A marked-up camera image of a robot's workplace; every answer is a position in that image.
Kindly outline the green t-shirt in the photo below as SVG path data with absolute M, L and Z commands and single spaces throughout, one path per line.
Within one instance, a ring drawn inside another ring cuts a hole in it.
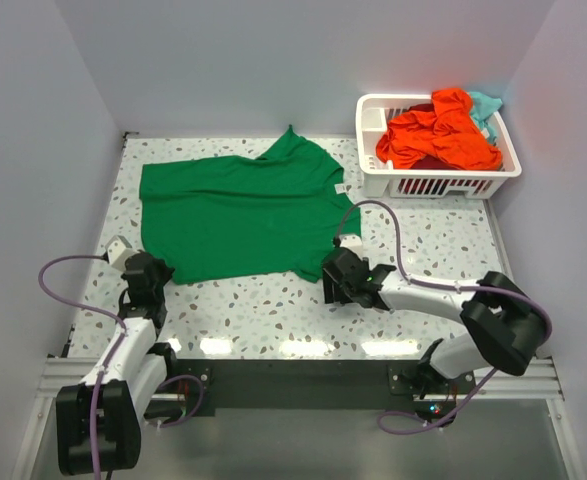
M 336 189 L 343 180 L 343 167 L 292 129 L 256 158 L 146 164 L 142 245 L 178 285 L 288 271 L 315 283 L 334 235 L 361 232 Z

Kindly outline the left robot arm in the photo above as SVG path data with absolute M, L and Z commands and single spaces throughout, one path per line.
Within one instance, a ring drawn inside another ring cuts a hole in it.
M 118 299 L 116 330 L 97 364 L 58 392 L 58 465 L 66 476 L 133 468 L 141 423 L 155 391 L 180 380 L 170 344 L 158 340 L 167 309 L 164 287 L 173 269 L 146 252 L 123 261 L 127 288 Z

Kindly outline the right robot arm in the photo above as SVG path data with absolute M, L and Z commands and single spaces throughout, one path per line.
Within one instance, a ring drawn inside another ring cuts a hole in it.
M 547 313 L 501 272 L 470 281 L 430 281 L 399 265 L 369 265 L 346 247 L 323 260 L 323 288 L 329 304 L 356 303 L 383 311 L 414 311 L 458 322 L 466 333 L 434 341 L 399 377 L 422 395 L 442 392 L 453 380 L 491 367 L 523 375 L 549 339 Z

